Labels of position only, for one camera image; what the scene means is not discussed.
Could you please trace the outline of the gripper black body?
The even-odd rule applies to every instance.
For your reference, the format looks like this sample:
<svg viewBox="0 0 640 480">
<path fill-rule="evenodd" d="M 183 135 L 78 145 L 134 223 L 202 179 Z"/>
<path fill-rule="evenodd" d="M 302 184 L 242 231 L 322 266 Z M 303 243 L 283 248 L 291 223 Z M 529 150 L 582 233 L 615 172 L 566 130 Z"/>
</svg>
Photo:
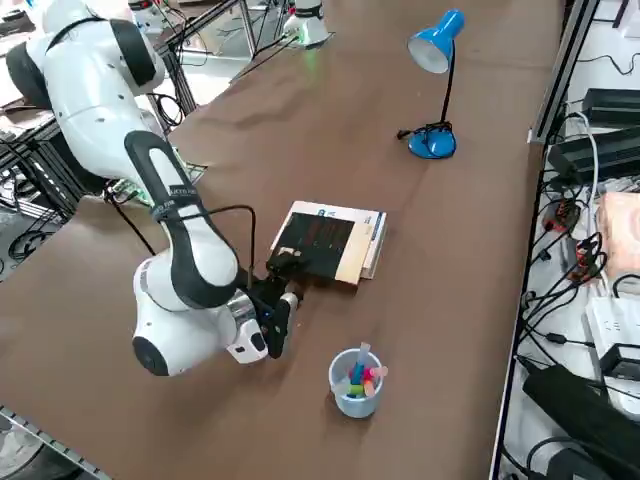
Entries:
<svg viewBox="0 0 640 480">
<path fill-rule="evenodd" d="M 289 308 L 281 305 L 281 297 L 286 293 L 288 281 L 278 276 L 268 275 L 264 279 L 252 277 L 248 294 L 254 303 L 258 323 L 261 328 L 284 328 Z"/>
</svg>

